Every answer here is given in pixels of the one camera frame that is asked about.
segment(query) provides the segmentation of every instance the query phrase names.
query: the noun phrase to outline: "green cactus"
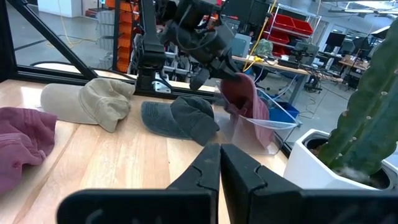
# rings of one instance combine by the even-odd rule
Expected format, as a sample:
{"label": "green cactus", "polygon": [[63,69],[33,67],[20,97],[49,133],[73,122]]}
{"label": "green cactus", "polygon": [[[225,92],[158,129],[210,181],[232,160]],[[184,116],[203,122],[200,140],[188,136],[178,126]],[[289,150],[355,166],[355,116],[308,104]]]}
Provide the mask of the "green cactus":
{"label": "green cactus", "polygon": [[348,167],[369,176],[380,170],[381,161],[395,151],[397,141],[398,20],[395,20],[373,54],[358,89],[349,98],[337,128],[320,148],[318,158],[331,170]]}

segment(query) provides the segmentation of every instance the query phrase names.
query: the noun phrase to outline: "maroon fabric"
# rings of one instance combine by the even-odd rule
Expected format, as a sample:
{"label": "maroon fabric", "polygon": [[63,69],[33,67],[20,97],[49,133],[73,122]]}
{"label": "maroon fabric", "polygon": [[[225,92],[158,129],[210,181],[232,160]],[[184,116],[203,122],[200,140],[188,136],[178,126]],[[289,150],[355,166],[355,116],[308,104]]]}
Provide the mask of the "maroon fabric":
{"label": "maroon fabric", "polygon": [[22,165],[41,165],[54,147],[57,117],[23,108],[0,108],[0,195],[13,189]]}
{"label": "maroon fabric", "polygon": [[[243,73],[238,75],[241,77],[240,82],[222,80],[220,86],[221,93],[228,101],[226,111],[231,113],[231,119],[236,122],[241,115],[245,118],[269,120],[269,110],[257,96],[253,80]],[[244,123],[244,131],[252,131],[264,148],[274,140],[273,130],[249,121]]]}

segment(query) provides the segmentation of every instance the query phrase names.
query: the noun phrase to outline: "workbench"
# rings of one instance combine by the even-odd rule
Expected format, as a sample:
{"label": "workbench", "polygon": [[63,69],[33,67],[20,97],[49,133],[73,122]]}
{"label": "workbench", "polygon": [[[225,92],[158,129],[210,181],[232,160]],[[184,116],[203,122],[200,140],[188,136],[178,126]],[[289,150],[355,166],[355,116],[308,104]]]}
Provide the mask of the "workbench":
{"label": "workbench", "polygon": [[[247,62],[248,64],[252,63],[254,61],[254,57],[246,57],[246,58],[241,58],[237,56],[232,56],[232,59],[240,61],[240,62]],[[289,103],[291,105],[294,105],[297,101],[297,98],[299,97],[300,92],[304,88],[304,84],[306,79],[308,78],[307,76],[311,75],[311,73],[307,72],[304,69],[296,69],[296,68],[289,68],[285,66],[278,65],[276,61],[267,61],[267,62],[254,62],[255,65],[260,65],[262,67],[267,67],[271,69],[278,70],[280,72],[292,72],[294,74],[297,74],[297,83],[295,84],[294,90],[289,98]]]}
{"label": "workbench", "polygon": [[[53,69],[78,73],[71,65],[52,64]],[[124,78],[97,71],[103,77]],[[188,83],[173,86],[188,88]],[[0,106],[40,108],[41,83],[6,80],[0,83]],[[205,91],[213,87],[203,86]],[[131,112],[115,133],[98,125],[57,121],[55,147],[41,166],[24,167],[22,182],[0,196],[0,223],[55,223],[59,203],[81,189],[164,189],[196,158],[202,146],[187,140],[165,138],[144,127],[143,101],[171,102],[133,96]],[[218,133],[213,142],[222,143]],[[253,155],[279,175],[287,162],[282,152],[275,156]],[[229,223],[220,187],[219,223]]]}

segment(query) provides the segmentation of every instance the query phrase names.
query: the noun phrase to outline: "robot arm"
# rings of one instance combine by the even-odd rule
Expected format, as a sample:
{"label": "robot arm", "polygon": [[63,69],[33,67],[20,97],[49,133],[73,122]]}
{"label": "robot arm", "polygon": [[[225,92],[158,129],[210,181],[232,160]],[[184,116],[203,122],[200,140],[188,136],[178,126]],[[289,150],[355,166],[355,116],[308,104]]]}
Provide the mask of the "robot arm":
{"label": "robot arm", "polygon": [[190,88],[198,90],[209,78],[239,80],[231,56],[229,41],[234,37],[226,24],[211,30],[201,30],[203,16],[220,10],[215,0],[158,1],[157,19],[165,24],[160,36],[164,44],[171,41],[203,65],[202,71],[191,79]]}

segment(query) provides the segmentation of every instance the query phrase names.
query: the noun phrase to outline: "white planter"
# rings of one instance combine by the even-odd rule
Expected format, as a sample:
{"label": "white planter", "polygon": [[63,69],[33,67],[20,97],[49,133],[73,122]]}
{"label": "white planter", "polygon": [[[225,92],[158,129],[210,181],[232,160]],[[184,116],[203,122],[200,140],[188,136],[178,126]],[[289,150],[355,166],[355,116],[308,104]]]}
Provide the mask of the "white planter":
{"label": "white planter", "polygon": [[[296,141],[284,172],[285,179],[303,189],[377,190],[374,187],[340,177],[314,156],[303,142],[316,135],[327,138],[329,133],[311,129]],[[393,165],[385,160],[382,163],[393,173],[398,174],[398,170]]]}

